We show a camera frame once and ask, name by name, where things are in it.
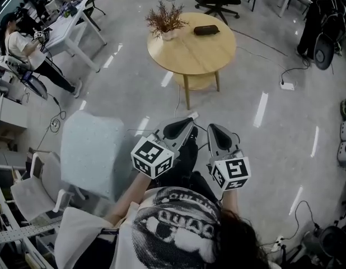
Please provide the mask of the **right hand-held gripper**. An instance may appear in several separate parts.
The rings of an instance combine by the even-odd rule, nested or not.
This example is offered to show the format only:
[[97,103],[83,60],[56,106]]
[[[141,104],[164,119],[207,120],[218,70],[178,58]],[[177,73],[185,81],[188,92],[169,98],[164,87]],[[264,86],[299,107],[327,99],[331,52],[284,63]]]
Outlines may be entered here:
[[211,155],[207,166],[215,183],[222,191],[243,187],[251,177],[251,169],[249,158],[239,149],[239,136],[211,123],[207,128],[207,138]]

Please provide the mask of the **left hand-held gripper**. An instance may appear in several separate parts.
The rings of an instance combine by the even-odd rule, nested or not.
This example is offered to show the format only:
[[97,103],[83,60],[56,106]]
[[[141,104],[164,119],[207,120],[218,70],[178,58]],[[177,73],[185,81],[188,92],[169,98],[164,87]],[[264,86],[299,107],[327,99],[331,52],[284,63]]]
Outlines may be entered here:
[[133,168],[150,179],[169,171],[193,127],[193,119],[186,117],[165,120],[153,132],[137,130],[137,143],[130,153]]

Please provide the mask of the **black pouch case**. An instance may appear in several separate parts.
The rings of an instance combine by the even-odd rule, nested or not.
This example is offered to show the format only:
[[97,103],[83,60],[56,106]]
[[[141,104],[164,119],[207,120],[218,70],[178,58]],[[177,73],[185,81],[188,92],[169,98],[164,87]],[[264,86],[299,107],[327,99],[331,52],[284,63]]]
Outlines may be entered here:
[[219,29],[216,25],[205,25],[195,27],[193,32],[197,36],[207,36],[219,33]]

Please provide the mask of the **person's left forearm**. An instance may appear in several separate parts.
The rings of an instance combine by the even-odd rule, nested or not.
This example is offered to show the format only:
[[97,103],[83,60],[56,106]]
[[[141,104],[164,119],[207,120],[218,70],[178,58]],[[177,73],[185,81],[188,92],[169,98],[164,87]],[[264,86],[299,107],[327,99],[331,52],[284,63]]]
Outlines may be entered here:
[[110,222],[112,225],[116,225],[126,216],[132,202],[137,204],[142,202],[150,182],[151,179],[148,176],[144,175],[143,173],[139,173],[129,188],[119,198],[118,202],[104,217],[104,219]]

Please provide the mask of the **person's right forearm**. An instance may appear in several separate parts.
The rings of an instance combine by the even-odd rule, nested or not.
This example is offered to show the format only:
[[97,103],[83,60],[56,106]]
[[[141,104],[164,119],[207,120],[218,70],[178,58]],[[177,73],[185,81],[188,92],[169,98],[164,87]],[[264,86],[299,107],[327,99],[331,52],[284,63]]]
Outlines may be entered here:
[[235,215],[239,214],[236,189],[224,191],[222,195],[222,212],[231,212]]

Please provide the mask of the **person's black trousers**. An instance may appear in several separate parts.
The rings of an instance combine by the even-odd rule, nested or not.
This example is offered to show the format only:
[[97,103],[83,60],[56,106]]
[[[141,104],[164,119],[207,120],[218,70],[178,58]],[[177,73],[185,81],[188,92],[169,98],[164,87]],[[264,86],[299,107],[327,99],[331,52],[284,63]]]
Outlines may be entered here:
[[180,155],[175,165],[160,177],[152,180],[149,188],[183,187],[201,194],[217,207],[221,207],[220,201],[215,197],[204,177],[200,172],[193,170],[198,157],[197,136],[198,129],[194,126],[190,136],[179,150]]

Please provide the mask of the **round wooden side table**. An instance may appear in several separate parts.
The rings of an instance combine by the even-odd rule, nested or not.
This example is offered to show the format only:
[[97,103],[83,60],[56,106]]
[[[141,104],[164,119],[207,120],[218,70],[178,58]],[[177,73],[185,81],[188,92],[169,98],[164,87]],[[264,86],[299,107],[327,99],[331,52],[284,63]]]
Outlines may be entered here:
[[[197,12],[186,12],[181,18],[189,22],[177,30],[177,37],[163,41],[152,34],[147,38],[151,58],[162,68],[174,74],[175,81],[184,88],[186,108],[190,109],[190,91],[202,90],[216,82],[220,91],[219,71],[231,63],[236,53],[233,31],[221,20]],[[216,25],[219,33],[197,36],[197,26]]]

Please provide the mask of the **white vase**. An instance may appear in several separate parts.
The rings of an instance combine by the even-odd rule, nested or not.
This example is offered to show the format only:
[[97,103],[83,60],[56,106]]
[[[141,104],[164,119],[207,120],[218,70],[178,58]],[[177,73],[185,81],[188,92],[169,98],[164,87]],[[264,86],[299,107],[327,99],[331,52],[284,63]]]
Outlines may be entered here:
[[163,41],[170,41],[176,37],[177,37],[177,29],[173,29],[161,34],[161,38]]

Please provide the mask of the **person's white printed shirt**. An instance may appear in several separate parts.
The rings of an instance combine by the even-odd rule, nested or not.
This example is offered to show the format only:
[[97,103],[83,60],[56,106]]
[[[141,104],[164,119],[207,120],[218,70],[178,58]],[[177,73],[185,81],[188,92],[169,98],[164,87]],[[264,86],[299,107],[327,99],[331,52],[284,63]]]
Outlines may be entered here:
[[116,225],[67,208],[54,256],[58,269],[270,269],[249,224],[181,187],[148,190]]

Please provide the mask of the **dried orange plant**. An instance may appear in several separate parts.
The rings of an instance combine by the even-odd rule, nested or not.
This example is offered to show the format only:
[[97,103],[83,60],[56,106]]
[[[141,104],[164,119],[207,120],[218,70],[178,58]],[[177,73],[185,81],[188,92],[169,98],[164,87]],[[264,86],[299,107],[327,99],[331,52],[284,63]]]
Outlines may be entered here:
[[181,18],[183,9],[183,4],[176,6],[172,3],[171,7],[168,8],[162,1],[159,1],[157,10],[151,8],[144,18],[150,33],[159,36],[189,25],[188,21]]

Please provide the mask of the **white chair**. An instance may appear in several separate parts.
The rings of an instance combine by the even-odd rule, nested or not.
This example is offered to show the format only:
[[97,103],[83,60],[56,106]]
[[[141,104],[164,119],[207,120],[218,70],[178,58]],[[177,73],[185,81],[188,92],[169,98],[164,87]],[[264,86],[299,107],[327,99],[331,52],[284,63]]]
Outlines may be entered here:
[[88,199],[78,187],[62,180],[58,154],[47,152],[41,159],[40,153],[37,151],[32,156],[30,177],[11,186],[13,200],[29,222],[48,212],[64,211],[74,197]]

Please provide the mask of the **perforated metal rail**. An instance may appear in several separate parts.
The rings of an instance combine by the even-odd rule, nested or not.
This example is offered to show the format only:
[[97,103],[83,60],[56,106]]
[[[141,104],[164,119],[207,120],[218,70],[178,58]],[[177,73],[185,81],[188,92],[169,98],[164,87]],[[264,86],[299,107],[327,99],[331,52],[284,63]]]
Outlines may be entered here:
[[0,244],[23,240],[24,238],[36,236],[38,234],[55,229],[60,225],[61,219],[61,217],[58,217],[56,219],[52,219],[50,222],[44,220],[41,223],[32,224],[19,229],[0,231]]

